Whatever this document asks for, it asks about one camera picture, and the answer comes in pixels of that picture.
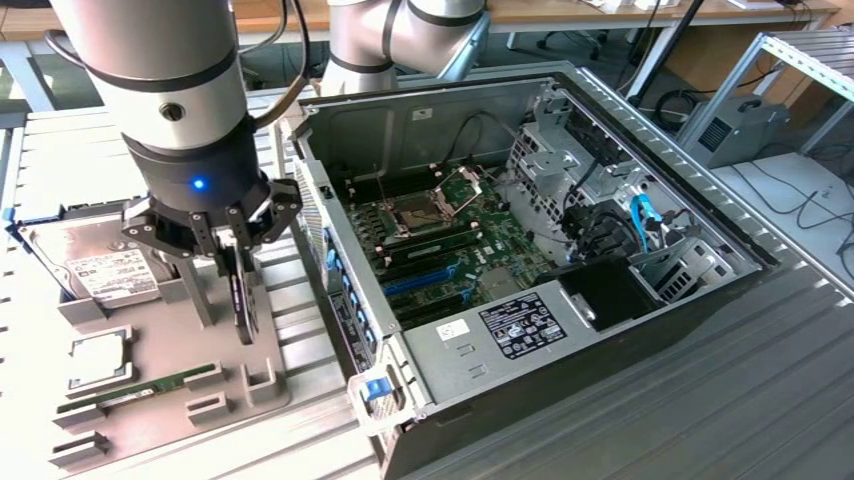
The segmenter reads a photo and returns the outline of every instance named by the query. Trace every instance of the desk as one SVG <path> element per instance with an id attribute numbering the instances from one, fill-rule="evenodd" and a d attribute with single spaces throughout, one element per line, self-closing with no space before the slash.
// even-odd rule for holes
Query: desk
<path id="1" fill-rule="evenodd" d="M 329 16 L 325 0 L 302 0 L 301 3 L 310 39 L 314 41 L 328 40 Z M 276 29 L 278 25 L 277 4 L 277 0 L 233 1 L 237 31 L 242 45 L 260 42 L 268 32 Z M 640 72 L 628 91 L 629 94 L 636 92 L 649 74 L 687 6 L 685 2 L 676 7 L 661 9 L 655 15 L 652 27 L 660 27 L 663 30 L 651 47 L 647 60 L 640 66 Z M 806 25 L 807 29 L 818 28 L 827 17 L 839 10 L 827 0 L 810 0 L 810 8 L 812 21 Z M 32 110 L 54 110 L 50 90 L 44 84 L 32 56 L 52 53 L 41 40 L 41 35 L 44 30 L 61 28 L 58 20 L 50 9 L 2 10 L 0 13 L 0 35 L 5 41 L 0 43 L 0 59 L 20 85 Z M 620 8 L 612 14 L 605 14 L 585 3 L 572 0 L 489 0 L 489 13 L 492 14 L 489 31 L 511 33 L 507 46 L 513 48 L 517 34 L 524 32 L 643 28 L 651 12 L 629 6 Z M 787 10 L 749 11 L 739 9 L 725 0 L 705 0 L 691 25 L 767 24 L 790 21 L 791 15 Z M 277 43 L 296 41 L 298 41 L 296 19 L 290 16 L 288 30 Z M 741 51 L 733 52 L 733 59 L 740 53 Z M 728 72 L 728 66 L 721 68 L 723 75 L 724 72 Z"/>

